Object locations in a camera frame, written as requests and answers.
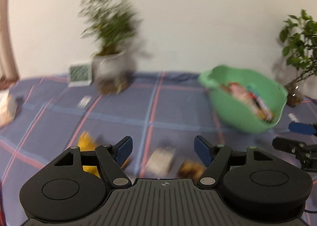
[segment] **black cable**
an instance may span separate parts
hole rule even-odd
[[[309,211],[309,210],[304,210],[305,213],[309,213],[309,214],[317,214],[317,211]]]

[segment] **ribbed gray panel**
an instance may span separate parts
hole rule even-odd
[[[62,226],[304,226],[300,219],[266,224],[244,219],[220,199],[216,191],[197,188],[190,179],[139,179],[125,190],[114,190],[94,214]],[[25,226],[44,226],[31,219]]]

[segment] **silver screw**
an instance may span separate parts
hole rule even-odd
[[[117,186],[123,186],[129,183],[126,178],[116,178],[114,179],[113,183]]]
[[[205,177],[200,180],[201,184],[204,185],[213,185],[216,182],[214,178]]]

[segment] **green basket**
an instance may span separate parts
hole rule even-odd
[[[261,133],[276,126],[287,100],[287,90],[279,83],[249,69],[219,65],[199,76],[200,83],[210,89],[210,98],[219,117],[227,124],[248,133]],[[251,109],[224,91],[221,84],[238,82],[252,87],[274,113],[271,122],[259,119]]]

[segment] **black circular motor housing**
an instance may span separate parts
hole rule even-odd
[[[313,186],[310,175],[267,153],[261,160],[255,156],[248,148],[246,164],[224,175],[219,190],[228,205],[257,218],[262,214],[264,220],[270,216],[283,221],[302,213]]]
[[[29,218],[67,222],[94,212],[106,194],[103,181],[83,171],[77,148],[30,178],[21,188],[20,202]]]

